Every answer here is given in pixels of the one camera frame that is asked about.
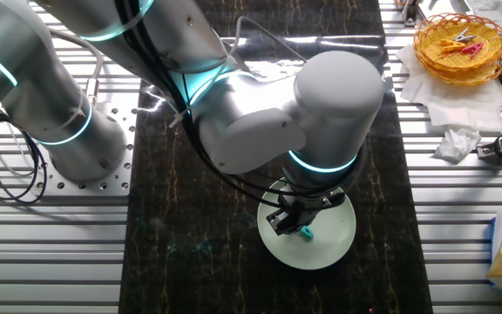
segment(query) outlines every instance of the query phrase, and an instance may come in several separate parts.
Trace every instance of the white circular plate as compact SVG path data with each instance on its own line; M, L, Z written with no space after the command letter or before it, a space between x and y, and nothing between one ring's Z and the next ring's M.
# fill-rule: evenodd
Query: white circular plate
M283 182L276 182L270 188L281 189ZM263 200L278 202L278 195L265 193ZM261 203L257 213L257 225L267 249L288 266L299 270L319 270L340 260L354 241L356 215L346 196L346 201L335 208L325 209L309 225L313 239L304 236L277 235L267 221L267 216L278 208Z

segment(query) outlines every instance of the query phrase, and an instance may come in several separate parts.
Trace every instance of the white cable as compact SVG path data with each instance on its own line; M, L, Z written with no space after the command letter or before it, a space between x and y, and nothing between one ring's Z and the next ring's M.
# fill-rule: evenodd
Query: white cable
M29 167L34 167L34 165L31 166L31 164L28 162L28 158L26 158L26 155L23 152L23 149L21 148L21 144L18 142L17 136L15 136L15 131L13 131L13 128L10 126L10 123L6 123L7 128L9 128L10 136L13 137L13 140L15 140L15 144L17 145L17 148L19 152L21 152L21 155L23 156L24 162L29 166Z
M236 25L236 28L235 28L235 43L234 45L232 46L232 49L230 49L230 52L227 52L226 50L226 47L224 46L222 40L220 39L220 36L218 35L218 33L216 33L216 31L213 30L214 34L216 34L216 37L218 37L218 39L220 40L220 42L222 43L222 47L224 48L224 52L227 53L227 57L226 57L226 61L224 62L224 64L220 67L220 69L218 70L218 72L216 72L216 75L214 75L214 77L207 81L207 83L205 84L208 84L207 88L205 89L204 92L202 92L198 97L197 99L193 100L193 99L188 99L187 102L189 104L196 104L199 102L200 99L202 99L202 97L204 95L207 94L207 92L212 88L212 86L214 85L214 83L216 83L216 80L218 79L218 77L224 72L224 69L226 69L226 67L228 66L228 64L237 64L237 62L235 61L233 55L235 53L235 50L238 48L239 44L240 44L240 38L241 38L241 22L243 21L248 21L250 23L252 23L253 25L255 25L257 28L259 28L259 30L263 31L264 33L266 33L270 38L272 38L274 41L276 41L277 43L281 44L282 46L284 46L284 48L288 49L289 51L291 51L292 53L294 53L301 61L303 62L307 62L307 59L302 56L301 54L299 54L297 51L293 50L292 48L290 48L287 44L283 43L279 38L277 38L275 35L273 35L270 31L267 31L264 27L260 26L258 23L256 23L254 20L252 20L251 18L249 17L239 17L237 19L237 25ZM180 122L183 117L191 110L191 106L188 105L187 108L182 111L181 113L176 113L175 114L175 119L173 120L173 122L169 125L170 128L174 127L178 122Z
M205 94L207 94L207 92L212 88L212 86L214 85L214 83L216 83L216 80L218 79L218 77L222 74L222 72L224 72L224 69L226 69L226 66L228 65L228 62L233 62L234 64L236 63L233 55L234 55L235 50L237 49L237 47L240 44L241 22L243 22L243 20L246 20L246 21L252 23L257 28L259 28L261 31L265 32L274 41L278 42L279 44L281 44L282 46L284 46L286 49L288 49L289 51L293 52L301 61L307 62L307 59L304 58L301 54L297 53L297 51L295 51L292 48L290 48L287 44L284 44L279 38L277 38L275 35L273 35L270 31L267 31L264 27L260 26L254 20L252 20L249 17L240 17L240 18L237 19L237 25L236 25L236 28L235 28L235 43L234 43L234 45L232 46L232 49L230 49L230 52L227 55L226 62L220 67L220 69L218 70L218 72L216 73L216 75L210 81L210 84L208 84L207 89L203 93L201 93L199 95L199 97L195 101L193 101L191 99L192 103L196 104L197 102L199 102L199 100Z
M96 47L91 45L89 42L83 40L82 38L78 38L76 36L69 35L67 33L64 33L62 31L50 29L50 34L55 36L56 38L66 40L68 42L78 44L81 47L84 47L88 49L94 57L96 57L96 68L94 69L94 72L92 73L91 79L97 79L98 76L100 75L100 72L102 71L102 67L104 66L104 57L102 57L102 54Z
M5 159L3 158L3 156L1 155L1 153L0 153L0 161L3 164L3 166L5 167L5 169L9 170L12 174L14 174L17 177L24 178L24 177L31 176L34 173L34 170L32 170L28 174L20 174L15 169L13 169L12 167L10 167L9 164L7 164L7 162L5 161Z
M61 126L56 127L54 130L61 130L62 128L66 127L66 126L69 126L79 115L82 115L83 117L86 118L86 115L85 115L85 113L83 112L83 109L82 109L82 107L83 107L83 99L84 99L83 96L85 96L85 94L82 91L78 91L79 100L78 100L77 109L75 109L75 113L64 124L62 124Z

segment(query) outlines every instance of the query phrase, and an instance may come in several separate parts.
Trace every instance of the wicker basket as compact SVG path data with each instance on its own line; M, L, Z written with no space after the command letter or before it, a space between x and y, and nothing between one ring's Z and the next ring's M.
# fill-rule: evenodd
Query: wicker basket
M443 52L441 39L454 39L468 28L469 44L484 43L472 58L460 51ZM495 79L502 71L502 28L484 17L441 14L423 21L414 36L417 59L432 75L447 83L477 85Z

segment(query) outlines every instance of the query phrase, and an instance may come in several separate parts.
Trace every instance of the red clip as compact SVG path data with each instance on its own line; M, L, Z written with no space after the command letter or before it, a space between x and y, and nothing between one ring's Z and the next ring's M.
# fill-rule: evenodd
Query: red clip
M477 43L477 44L471 44L469 46L466 46L462 52L463 53L469 53L469 52L472 52L471 54L471 57L470 58L474 58L476 57L476 55L478 54L478 52L484 47L484 43Z

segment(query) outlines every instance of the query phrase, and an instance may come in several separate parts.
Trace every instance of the teal object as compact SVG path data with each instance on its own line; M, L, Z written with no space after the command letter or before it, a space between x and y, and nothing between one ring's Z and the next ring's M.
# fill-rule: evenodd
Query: teal object
M313 231L311 231L309 226L303 226L301 232L302 236L305 236L308 240L313 239Z

